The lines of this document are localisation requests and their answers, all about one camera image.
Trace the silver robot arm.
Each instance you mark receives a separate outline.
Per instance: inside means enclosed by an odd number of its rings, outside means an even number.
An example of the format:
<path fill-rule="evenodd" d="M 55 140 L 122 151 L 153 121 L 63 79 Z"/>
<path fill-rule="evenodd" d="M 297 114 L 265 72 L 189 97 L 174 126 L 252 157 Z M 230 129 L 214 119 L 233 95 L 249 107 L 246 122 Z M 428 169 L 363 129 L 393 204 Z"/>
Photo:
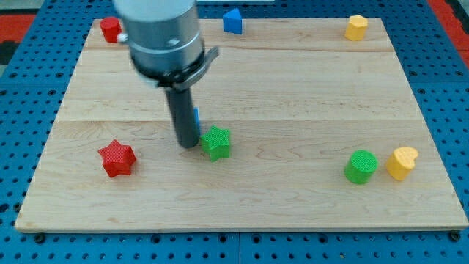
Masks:
<path fill-rule="evenodd" d="M 205 48 L 195 0 L 113 0 L 125 31 L 117 40 L 128 46 L 137 72 L 165 90 L 177 141 L 192 148 L 200 132 L 191 87 L 219 55 Z"/>

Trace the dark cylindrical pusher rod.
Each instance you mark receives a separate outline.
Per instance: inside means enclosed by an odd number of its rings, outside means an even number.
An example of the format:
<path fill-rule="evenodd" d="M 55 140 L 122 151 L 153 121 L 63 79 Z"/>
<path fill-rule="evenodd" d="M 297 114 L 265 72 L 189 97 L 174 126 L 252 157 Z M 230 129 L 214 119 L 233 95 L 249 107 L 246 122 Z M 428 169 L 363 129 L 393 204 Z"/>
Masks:
<path fill-rule="evenodd" d="M 196 122 L 191 90 L 177 91 L 168 89 L 165 94 L 179 145 L 186 149 L 196 146 L 199 142 L 200 133 Z"/>

